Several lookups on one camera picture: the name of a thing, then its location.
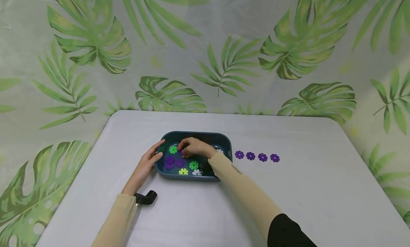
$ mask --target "hand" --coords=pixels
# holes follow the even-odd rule
[[[149,174],[154,167],[156,161],[162,157],[162,152],[155,154],[160,145],[164,144],[165,139],[162,139],[157,144],[153,145],[148,151],[141,157],[140,162],[132,173],[130,179],[122,190],[122,194],[133,196],[140,187],[145,183]]]
[[[177,149],[181,150],[186,145],[188,146],[182,150],[182,158],[189,158],[194,154],[200,154],[210,159],[214,154],[216,154],[216,150],[211,145],[208,145],[207,143],[194,137],[182,139]]]

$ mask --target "beige sleeve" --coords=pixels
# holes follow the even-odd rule
[[[122,247],[137,207],[135,196],[119,194],[91,247]]]
[[[248,210],[267,241],[270,223],[281,214],[280,208],[248,176],[233,166],[223,153],[216,153],[208,162],[215,175],[233,191],[239,202]]]

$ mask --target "fabric backdrop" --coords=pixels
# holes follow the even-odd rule
[[[410,224],[409,35],[410,0],[0,0],[0,247],[124,109],[331,118]]]

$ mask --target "white table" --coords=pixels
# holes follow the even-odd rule
[[[328,118],[120,111],[105,126],[38,247],[88,247],[141,155],[169,131],[225,134],[233,152],[277,153],[280,162],[234,158],[317,246],[409,246],[410,231],[340,126]],[[221,182],[151,177],[127,246],[265,246]]]

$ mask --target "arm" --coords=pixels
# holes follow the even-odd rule
[[[128,230],[134,219],[137,205],[134,194],[145,183],[156,161],[162,157],[162,152],[156,150],[165,140],[153,145],[141,158],[127,184],[111,208],[91,247],[121,247],[124,246]]]
[[[215,175],[233,191],[238,201],[248,210],[259,228],[268,247],[316,246],[300,230],[297,223],[283,214],[280,208],[248,176],[238,170],[222,153],[193,137],[183,139],[178,150],[183,148],[183,157],[200,154],[208,158]]]
[[[265,240],[268,239],[270,223],[280,208],[248,176],[239,171],[223,154],[216,153],[209,160],[215,175],[235,194],[249,212]]]

